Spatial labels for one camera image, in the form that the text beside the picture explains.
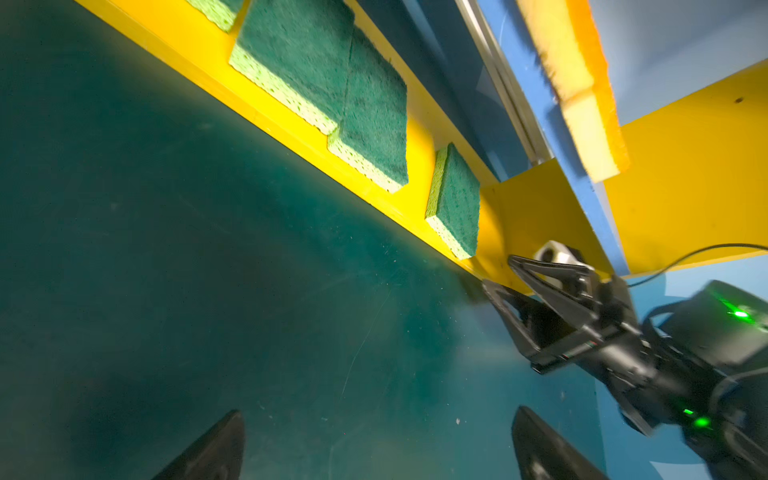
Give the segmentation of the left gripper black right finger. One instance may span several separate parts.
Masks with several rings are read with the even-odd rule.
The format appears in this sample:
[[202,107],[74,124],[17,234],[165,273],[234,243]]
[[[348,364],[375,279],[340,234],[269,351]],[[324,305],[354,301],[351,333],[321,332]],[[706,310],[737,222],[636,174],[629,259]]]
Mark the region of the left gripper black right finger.
[[520,406],[511,437],[523,480],[607,480],[608,477],[527,406]]

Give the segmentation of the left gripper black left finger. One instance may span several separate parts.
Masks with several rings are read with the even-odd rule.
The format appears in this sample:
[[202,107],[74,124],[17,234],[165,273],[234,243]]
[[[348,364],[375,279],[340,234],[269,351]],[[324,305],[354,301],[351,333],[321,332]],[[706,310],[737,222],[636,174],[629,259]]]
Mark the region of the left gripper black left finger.
[[231,410],[153,480],[238,480],[244,449],[244,417],[239,410]]

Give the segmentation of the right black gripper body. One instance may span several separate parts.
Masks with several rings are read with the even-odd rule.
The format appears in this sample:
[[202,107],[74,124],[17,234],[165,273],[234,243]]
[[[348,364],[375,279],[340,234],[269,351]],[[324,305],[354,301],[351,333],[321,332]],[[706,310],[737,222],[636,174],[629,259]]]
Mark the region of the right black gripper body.
[[686,301],[660,305],[643,321],[635,315],[625,282],[601,285],[597,298],[568,301],[566,312],[591,317],[576,327],[543,301],[527,305],[527,358],[539,374],[570,364],[585,370],[609,391],[625,423],[643,435],[661,424],[686,432],[715,425],[709,405],[715,369],[674,338],[667,320],[683,313]]

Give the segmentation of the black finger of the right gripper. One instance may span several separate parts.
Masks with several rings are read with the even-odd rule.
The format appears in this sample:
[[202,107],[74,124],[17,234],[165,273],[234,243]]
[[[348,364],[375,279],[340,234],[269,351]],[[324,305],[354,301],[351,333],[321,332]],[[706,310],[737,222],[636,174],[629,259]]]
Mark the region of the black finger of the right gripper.
[[528,360],[575,332],[546,304],[491,280],[483,291],[501,316],[518,351]]
[[592,268],[516,255],[508,257],[508,264],[543,303],[571,327],[583,327],[598,320],[600,278]]

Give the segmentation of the green sponge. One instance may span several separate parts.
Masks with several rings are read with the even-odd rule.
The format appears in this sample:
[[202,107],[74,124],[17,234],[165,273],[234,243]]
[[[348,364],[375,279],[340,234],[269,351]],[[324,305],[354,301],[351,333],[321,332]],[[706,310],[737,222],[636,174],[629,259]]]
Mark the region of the green sponge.
[[342,118],[353,27],[342,1],[253,1],[229,64],[329,135]]
[[220,30],[229,32],[245,4],[245,0],[187,0]]
[[476,254],[480,206],[479,181],[449,143],[436,153],[425,220],[458,260]]
[[407,86],[362,30],[353,30],[343,118],[328,150],[394,194],[409,183]]

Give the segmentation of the orange sponge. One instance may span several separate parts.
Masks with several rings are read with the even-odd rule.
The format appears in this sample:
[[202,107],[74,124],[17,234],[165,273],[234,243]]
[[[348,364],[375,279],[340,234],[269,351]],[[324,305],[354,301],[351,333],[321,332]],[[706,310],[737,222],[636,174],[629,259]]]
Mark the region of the orange sponge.
[[598,183],[626,171],[630,159],[590,3],[517,3],[560,104],[580,161]]

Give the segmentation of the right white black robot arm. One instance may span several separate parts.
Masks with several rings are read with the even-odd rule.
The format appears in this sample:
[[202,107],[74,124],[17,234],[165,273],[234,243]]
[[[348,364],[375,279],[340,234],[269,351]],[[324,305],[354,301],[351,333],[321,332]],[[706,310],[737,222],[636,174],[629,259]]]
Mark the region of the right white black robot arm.
[[483,289],[518,351],[545,375],[576,365],[602,383],[624,421],[650,435],[680,427],[715,479],[767,475],[767,304],[722,281],[639,318],[628,284],[602,280],[569,252],[510,256],[527,285]]

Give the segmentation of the yellow shelf with pink and blue boards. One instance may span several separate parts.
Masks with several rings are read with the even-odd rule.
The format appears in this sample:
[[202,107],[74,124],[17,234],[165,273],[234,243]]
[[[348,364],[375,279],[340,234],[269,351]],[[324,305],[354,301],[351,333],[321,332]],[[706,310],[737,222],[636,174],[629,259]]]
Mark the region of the yellow shelf with pink and blue boards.
[[626,128],[635,158],[608,180],[600,202],[577,192],[560,159],[497,180],[391,37],[351,2],[356,25],[408,88],[409,181],[390,193],[333,155],[316,127],[232,68],[238,27],[223,31],[185,1],[88,1],[85,8],[444,258],[451,251],[425,213],[436,151],[455,143],[481,187],[478,251],[460,262],[478,279],[520,287],[508,256],[530,254],[551,239],[576,247],[600,271],[616,270],[608,240],[597,230],[599,213],[616,221],[632,277],[669,267],[702,279],[706,267],[742,260],[751,261],[753,273],[767,273],[764,255],[754,250],[767,240],[767,194],[758,186],[767,167],[747,144],[746,116],[727,100],[738,88],[756,92],[767,78],[765,64]]

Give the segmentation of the back aluminium floor bar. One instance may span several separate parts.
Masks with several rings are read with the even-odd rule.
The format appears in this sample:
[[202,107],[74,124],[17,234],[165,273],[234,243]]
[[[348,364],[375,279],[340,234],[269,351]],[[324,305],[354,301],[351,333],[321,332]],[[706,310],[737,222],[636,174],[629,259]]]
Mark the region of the back aluminium floor bar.
[[479,3],[474,0],[456,0],[455,3],[529,162],[538,166],[553,159],[534,112]]

